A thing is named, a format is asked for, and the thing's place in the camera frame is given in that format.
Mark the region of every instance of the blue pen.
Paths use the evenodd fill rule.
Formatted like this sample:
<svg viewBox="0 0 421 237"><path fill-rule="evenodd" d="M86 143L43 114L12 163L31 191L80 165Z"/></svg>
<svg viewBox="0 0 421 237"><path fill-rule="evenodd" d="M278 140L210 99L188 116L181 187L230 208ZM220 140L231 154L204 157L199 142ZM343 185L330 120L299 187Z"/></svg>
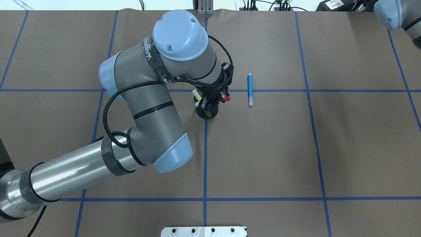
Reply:
<svg viewBox="0 0 421 237"><path fill-rule="evenodd" d="M253 106L253 76L251 73L247 76L247 84L248 84L248 105Z"/></svg>

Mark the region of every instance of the metal bracket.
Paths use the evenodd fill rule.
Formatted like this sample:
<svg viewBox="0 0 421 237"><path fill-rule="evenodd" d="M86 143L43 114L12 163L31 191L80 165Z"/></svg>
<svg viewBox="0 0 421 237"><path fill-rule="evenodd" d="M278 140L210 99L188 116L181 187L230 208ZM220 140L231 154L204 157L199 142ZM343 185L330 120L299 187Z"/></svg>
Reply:
<svg viewBox="0 0 421 237"><path fill-rule="evenodd" d="M161 237L247 237L247 227L210 226L210 227L165 227Z"/></svg>
<svg viewBox="0 0 421 237"><path fill-rule="evenodd" d="M213 0L199 0L197 11L199 15L213 15Z"/></svg>

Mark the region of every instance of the label sticker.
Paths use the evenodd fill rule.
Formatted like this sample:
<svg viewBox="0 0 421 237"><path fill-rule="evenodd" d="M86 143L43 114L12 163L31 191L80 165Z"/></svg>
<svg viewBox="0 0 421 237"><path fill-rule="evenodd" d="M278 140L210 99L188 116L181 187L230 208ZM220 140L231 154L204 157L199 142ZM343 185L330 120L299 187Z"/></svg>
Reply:
<svg viewBox="0 0 421 237"><path fill-rule="evenodd" d="M341 0L330 0L330 1L325 2L325 3L328 6L328 8L330 8L331 10L336 9L336 8L344 5L344 3Z"/></svg>

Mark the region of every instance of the light blue plastic cover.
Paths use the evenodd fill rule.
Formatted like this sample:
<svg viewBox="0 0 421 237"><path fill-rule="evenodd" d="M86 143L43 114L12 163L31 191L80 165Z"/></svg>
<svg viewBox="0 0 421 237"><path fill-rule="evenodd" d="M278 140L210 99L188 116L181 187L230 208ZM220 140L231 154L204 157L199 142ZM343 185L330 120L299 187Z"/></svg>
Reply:
<svg viewBox="0 0 421 237"><path fill-rule="evenodd" d="M165 173L189 162L192 156L192 145L186 132L154 162L153 167L158 173Z"/></svg>
<svg viewBox="0 0 421 237"><path fill-rule="evenodd" d="M402 26L400 0L379 0L374 4L374 12L388 30L396 30Z"/></svg>
<svg viewBox="0 0 421 237"><path fill-rule="evenodd" d="M98 76L99 81L101 82L102 87L104 87L107 90L107 93L112 96L117 92L117 86L115 85L115 79L114 79L114 66L115 66L115 60L117 60L117 56L122 51L118 52L114 56L110 57L103 63L101 63L101 66L99 66L98 70ZM117 96L116 100L124 100L124 98L119 95Z"/></svg>
<svg viewBox="0 0 421 237"><path fill-rule="evenodd" d="M157 50L175 61L189 61L199 57L209 42L198 19L185 10L165 13L155 23L152 38Z"/></svg>

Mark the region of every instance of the yellow marker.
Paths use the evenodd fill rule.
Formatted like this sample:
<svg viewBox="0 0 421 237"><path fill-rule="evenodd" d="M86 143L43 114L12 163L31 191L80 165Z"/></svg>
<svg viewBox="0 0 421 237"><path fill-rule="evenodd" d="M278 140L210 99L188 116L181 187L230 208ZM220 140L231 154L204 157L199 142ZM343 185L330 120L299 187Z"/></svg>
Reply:
<svg viewBox="0 0 421 237"><path fill-rule="evenodd" d="M192 90L192 92L193 95L196 97L197 101L200 102L202 100L202 97L200 96L199 92L196 89Z"/></svg>

